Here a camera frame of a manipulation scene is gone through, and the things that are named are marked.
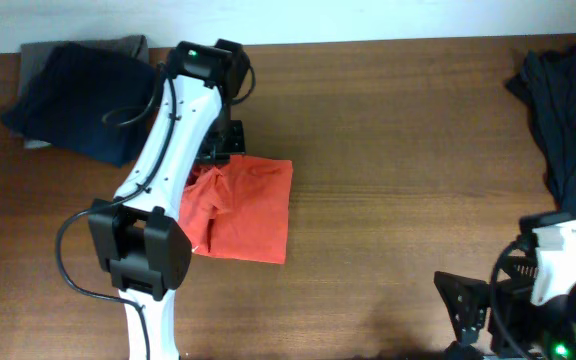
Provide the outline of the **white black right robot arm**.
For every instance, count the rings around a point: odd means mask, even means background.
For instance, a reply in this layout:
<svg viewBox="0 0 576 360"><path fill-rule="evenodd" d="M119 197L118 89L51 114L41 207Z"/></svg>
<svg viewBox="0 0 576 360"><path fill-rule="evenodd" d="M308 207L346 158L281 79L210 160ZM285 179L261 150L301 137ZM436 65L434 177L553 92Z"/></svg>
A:
<svg viewBox="0 0 576 360"><path fill-rule="evenodd" d="M576 280L572 288L531 302L537 260L504 256L493 272L508 277L483 280L437 271L434 285L448 311L455 340L446 359L576 359Z"/></svg>

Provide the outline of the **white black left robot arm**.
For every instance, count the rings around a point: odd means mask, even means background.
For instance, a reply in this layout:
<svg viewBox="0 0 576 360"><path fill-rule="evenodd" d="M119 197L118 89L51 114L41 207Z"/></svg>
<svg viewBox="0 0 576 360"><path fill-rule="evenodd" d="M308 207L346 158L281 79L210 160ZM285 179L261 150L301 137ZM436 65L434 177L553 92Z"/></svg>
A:
<svg viewBox="0 0 576 360"><path fill-rule="evenodd" d="M174 302L192 256L178 221L192 168L221 165L245 152L243 124L231 108L253 79L240 43L187 41L159 65L140 118L155 119L145 145L112 200L96 199L88 216L101 269L126 310L132 359L177 359Z"/></svg>

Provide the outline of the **red soccer t-shirt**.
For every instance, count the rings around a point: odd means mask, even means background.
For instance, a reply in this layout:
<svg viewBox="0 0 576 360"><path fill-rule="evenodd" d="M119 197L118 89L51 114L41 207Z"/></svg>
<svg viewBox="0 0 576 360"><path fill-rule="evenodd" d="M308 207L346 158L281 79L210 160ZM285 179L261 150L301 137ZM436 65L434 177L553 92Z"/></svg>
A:
<svg viewBox="0 0 576 360"><path fill-rule="evenodd" d="M212 258L283 264L293 164L234 155L191 170L179 225L192 252Z"/></svg>

